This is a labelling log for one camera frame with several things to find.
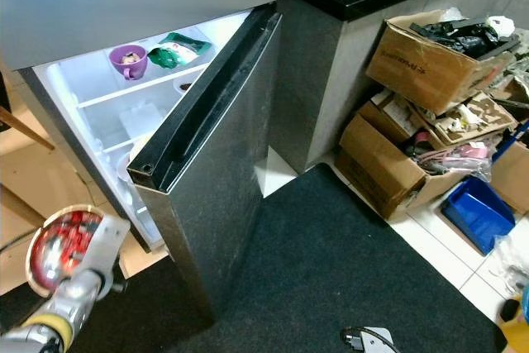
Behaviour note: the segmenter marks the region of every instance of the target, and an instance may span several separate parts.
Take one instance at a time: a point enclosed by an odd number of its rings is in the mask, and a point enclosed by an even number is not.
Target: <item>open cardboard box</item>
[[[412,111],[408,104],[404,98],[385,89],[365,103],[358,114],[392,143],[401,145],[419,130],[410,120]]]
[[[477,61],[418,35],[409,27],[439,21],[445,10],[387,20],[367,75],[413,103],[441,115],[486,88],[510,53]]]
[[[465,176],[430,176],[360,114],[347,126],[340,146],[336,167],[384,218],[401,204],[413,208],[441,196]]]
[[[516,142],[493,165],[494,190],[517,212],[529,212],[529,149]]]
[[[525,103],[529,105],[529,98],[527,97],[525,89],[516,81],[513,76],[510,79],[506,79],[505,86],[492,91],[490,94],[494,98],[508,99],[510,101],[516,101],[519,103]],[[518,120],[523,122],[529,119],[529,109],[514,107],[511,105],[503,104],[503,107],[511,113],[511,115]]]
[[[500,107],[496,103],[493,103],[490,98],[489,100],[491,102],[491,104],[488,106],[489,109],[496,109],[496,107]],[[428,142],[430,142],[434,150],[447,150],[456,148],[457,146],[463,145],[464,143],[470,141],[486,140],[487,138],[501,134],[505,128],[514,126],[516,124],[511,115],[502,109],[502,112],[492,112],[491,117],[489,118],[484,117],[484,119],[487,119],[487,121],[490,123],[488,126],[482,127],[476,131],[470,131],[468,133],[455,133],[448,136],[447,134],[442,134],[439,129],[432,126],[411,103],[408,105],[410,111],[412,112],[412,115],[410,116],[410,122],[414,126],[428,132]],[[497,120],[493,120],[493,117],[498,114],[500,117],[497,117]]]

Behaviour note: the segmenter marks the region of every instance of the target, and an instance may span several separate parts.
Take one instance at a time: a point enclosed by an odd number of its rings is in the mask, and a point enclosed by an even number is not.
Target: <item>refrigerator shelf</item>
[[[109,93],[107,95],[103,95],[103,96],[98,97],[98,98],[90,99],[90,100],[85,101],[83,103],[79,103],[77,105],[77,107],[79,109],[83,109],[84,107],[90,107],[90,106],[98,104],[98,103],[103,103],[105,101],[108,101],[108,100],[111,100],[111,99],[114,99],[114,98],[118,98],[118,97],[120,97],[122,95],[127,95],[129,93],[134,93],[134,92],[142,90],[144,88],[149,88],[149,87],[155,86],[158,83],[163,83],[163,82],[166,82],[168,80],[173,80],[173,79],[176,79],[176,78],[180,78],[180,77],[186,76],[187,74],[192,74],[194,72],[202,72],[208,66],[209,66],[209,62],[206,62],[204,64],[193,66],[192,68],[179,70],[178,72],[162,76],[161,78],[150,80],[150,81],[144,82],[144,83],[139,83],[136,86],[132,86],[130,88],[124,88],[123,90],[115,91],[113,93]]]
[[[212,43],[212,46],[195,60],[174,69],[162,68],[148,60],[147,69],[143,77],[137,80],[126,80],[122,74],[114,69],[110,62],[110,53],[120,45],[76,55],[64,60],[40,65],[40,67],[46,73],[55,90],[70,92],[71,96],[77,101],[79,108],[89,107],[101,101],[107,101],[127,93],[134,93],[137,90],[207,68],[207,65],[219,51],[220,47],[217,41],[210,40],[197,26],[189,26],[176,32],[195,40]],[[139,39],[129,44],[140,45],[146,50],[150,50],[166,36],[167,33],[163,33]]]
[[[156,130],[183,96],[174,86],[193,83],[200,73],[196,71],[158,83],[149,89],[95,103],[90,107],[77,108],[72,114],[78,113],[87,121],[90,136],[102,142],[101,150],[126,145],[128,141],[135,141]]]
[[[151,136],[155,133],[155,130],[151,131],[151,132],[147,132],[145,134],[142,134],[140,136],[136,136],[134,138],[131,138],[130,140],[126,140],[126,141],[123,141],[123,142],[120,142],[119,144],[116,144],[114,146],[110,146],[109,148],[106,148],[106,149],[103,149],[102,152],[103,153],[111,153],[113,152],[114,150],[118,150],[118,149],[121,149],[123,146],[127,146],[127,145],[130,145],[130,144],[135,144],[137,143],[137,141],[139,141],[140,139],[142,138],[145,138],[146,136]]]

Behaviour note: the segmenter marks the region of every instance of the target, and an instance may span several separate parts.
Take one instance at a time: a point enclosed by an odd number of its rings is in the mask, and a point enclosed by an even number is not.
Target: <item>dark gray rug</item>
[[[4,295],[4,325],[28,287]],[[70,352],[347,352],[346,326],[402,353],[499,352],[501,332],[326,165],[267,197],[223,317],[206,331],[169,259],[98,303]]]

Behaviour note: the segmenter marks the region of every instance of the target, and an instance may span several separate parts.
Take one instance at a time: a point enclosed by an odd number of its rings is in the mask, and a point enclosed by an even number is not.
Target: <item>door shelf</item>
[[[178,72],[174,72],[173,74],[168,74],[168,75],[162,76],[160,78],[157,78],[157,79],[154,79],[154,80],[150,80],[148,82],[139,83],[136,86],[132,86],[132,87],[129,87],[129,88],[124,88],[123,90],[119,90],[119,91],[116,91],[114,93],[109,93],[107,95],[103,95],[102,97],[90,99],[90,100],[85,101],[83,103],[78,103],[77,107],[79,109],[83,109],[84,107],[90,107],[92,105],[96,105],[98,103],[103,103],[105,101],[109,101],[111,99],[118,98],[118,97],[123,96],[123,95],[127,95],[129,93],[134,93],[134,92],[142,90],[144,88],[152,87],[152,86],[154,86],[154,85],[156,85],[158,83],[163,83],[163,82],[166,82],[168,80],[173,80],[173,79],[176,79],[176,78],[180,78],[180,77],[186,76],[187,74],[193,74],[195,72],[202,72],[203,70],[205,70],[207,68],[208,65],[209,65],[209,62],[207,62],[205,64],[200,64],[200,65],[197,65],[197,66],[193,66],[191,68],[183,69],[183,70],[180,70]]]

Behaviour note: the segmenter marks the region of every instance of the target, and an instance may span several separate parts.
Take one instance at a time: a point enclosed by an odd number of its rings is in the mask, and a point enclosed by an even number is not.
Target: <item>refrigerator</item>
[[[262,200],[279,54],[276,0],[2,0],[0,51],[20,92],[146,250],[164,247],[198,308],[222,312]],[[120,45],[210,43],[126,80]]]

